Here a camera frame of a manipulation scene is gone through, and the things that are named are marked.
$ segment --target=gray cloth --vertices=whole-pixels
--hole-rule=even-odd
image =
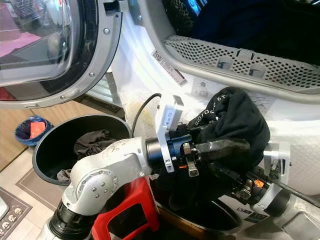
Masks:
[[[117,140],[111,138],[108,130],[91,131],[81,136],[74,144],[73,151],[78,161],[84,157],[102,152]],[[56,174],[58,181],[69,182],[71,169],[62,169]]]
[[[56,174],[56,179],[58,181],[68,182],[70,180],[71,169],[62,169]]]

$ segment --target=floor mat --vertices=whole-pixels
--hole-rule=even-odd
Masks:
[[[32,206],[2,187],[0,187],[0,196],[9,207],[9,211],[0,221],[0,240],[5,240],[32,209]]]
[[[54,185],[44,181],[36,174],[33,168],[30,169],[15,185],[52,211],[57,209],[66,188],[65,186]]]

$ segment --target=red plastic stool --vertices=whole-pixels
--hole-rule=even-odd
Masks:
[[[158,214],[155,209],[153,195],[147,180],[144,177],[138,178],[125,186],[125,197],[119,206],[106,213],[99,214],[92,228],[92,236],[94,240],[111,240],[108,225],[110,221],[129,209],[133,205],[141,204],[146,224],[131,232],[123,238],[123,240],[131,240],[150,228],[152,231],[159,229]]]

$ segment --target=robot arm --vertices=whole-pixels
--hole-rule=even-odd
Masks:
[[[265,171],[239,174],[217,160],[233,152],[247,151],[250,145],[240,139],[194,144],[193,131],[199,129],[178,125],[181,99],[164,99],[167,100],[161,102],[156,115],[157,138],[120,140],[74,165],[71,184],[38,240],[87,240],[97,215],[121,186],[149,175],[159,165],[168,172],[187,165],[189,176],[196,177],[200,174],[197,164],[201,162],[210,163],[216,177],[232,183],[230,196],[250,204],[255,212],[276,217],[275,223],[294,240],[320,238],[320,208],[268,181],[269,175],[277,173],[280,181],[288,182],[290,146],[270,144],[264,152]]]
[[[89,239],[107,200],[121,186],[150,173],[146,144],[141,137],[117,141],[104,151],[83,158],[72,168],[71,183],[37,239]]]

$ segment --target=black cable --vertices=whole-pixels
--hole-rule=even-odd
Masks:
[[[293,195],[297,196],[298,198],[301,198],[305,200],[306,202],[316,206],[317,208],[320,208],[320,202],[312,199],[311,197],[303,194],[302,192],[299,192],[292,187],[289,187],[288,185],[284,184],[283,182],[280,182],[278,179],[271,178],[271,181],[278,185],[279,187],[283,188],[284,190],[287,190],[288,192],[292,193]]]
[[[136,124],[139,118],[139,115],[141,114],[142,110],[145,108],[145,106],[155,97],[160,97],[161,98],[161,93],[155,93],[152,94],[147,100],[145,100],[145,102],[141,105],[139,111],[136,113],[134,120],[133,120],[133,124],[132,124],[132,129],[130,132],[130,138],[134,137],[134,133],[135,133],[135,128],[136,128]]]

